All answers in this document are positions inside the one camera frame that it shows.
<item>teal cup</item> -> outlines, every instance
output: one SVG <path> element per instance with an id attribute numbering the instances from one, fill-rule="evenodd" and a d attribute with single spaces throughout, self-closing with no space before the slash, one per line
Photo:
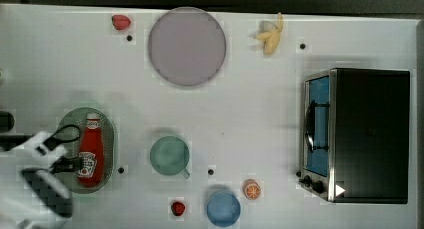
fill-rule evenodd
<path id="1" fill-rule="evenodd" d="M 173 176 L 181 173 L 186 179 L 190 177 L 187 164 L 190 152 L 187 144 L 176 136 L 165 136 L 153 144 L 150 150 L 150 163 L 160 174 Z"/>

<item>ketchup bottle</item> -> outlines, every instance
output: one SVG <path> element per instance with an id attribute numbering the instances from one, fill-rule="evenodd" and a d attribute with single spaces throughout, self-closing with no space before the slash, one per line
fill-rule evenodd
<path id="1" fill-rule="evenodd" d="M 85 187 L 99 184 L 103 177 L 104 153 L 100 115 L 87 114 L 87 127 L 81 142 L 79 156 L 83 158 L 83 167 L 78 171 L 78 181 Z"/>

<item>small red object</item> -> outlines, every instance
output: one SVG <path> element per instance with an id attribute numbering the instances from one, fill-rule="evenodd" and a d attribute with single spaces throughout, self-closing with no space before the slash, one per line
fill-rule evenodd
<path id="1" fill-rule="evenodd" d="M 182 202 L 176 201 L 172 203 L 171 210 L 175 216 L 181 216 L 185 211 L 185 206 Z"/>
<path id="2" fill-rule="evenodd" d="M 131 25 L 131 20 L 124 15 L 112 16 L 112 23 L 116 30 L 122 31 Z"/>

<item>blue bowl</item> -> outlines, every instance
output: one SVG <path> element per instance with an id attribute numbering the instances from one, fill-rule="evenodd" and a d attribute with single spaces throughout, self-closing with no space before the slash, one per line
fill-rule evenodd
<path id="1" fill-rule="evenodd" d="M 231 226 L 240 217 L 240 202 L 231 192 L 219 191 L 209 198 L 206 213 L 214 225 Z"/>

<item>oven control knob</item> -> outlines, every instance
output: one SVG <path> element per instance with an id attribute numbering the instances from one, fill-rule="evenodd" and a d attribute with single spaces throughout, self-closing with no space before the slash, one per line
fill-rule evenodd
<path id="1" fill-rule="evenodd" d="M 303 183 L 303 185 L 305 185 L 306 187 L 310 187 L 312 180 L 311 180 L 311 177 L 305 176 L 303 179 L 299 179 L 299 182 Z"/>
<path id="2" fill-rule="evenodd" d="M 312 183 L 312 190 L 317 192 L 318 194 L 321 194 L 324 192 L 324 184 L 322 184 L 322 181 L 316 181 Z"/>

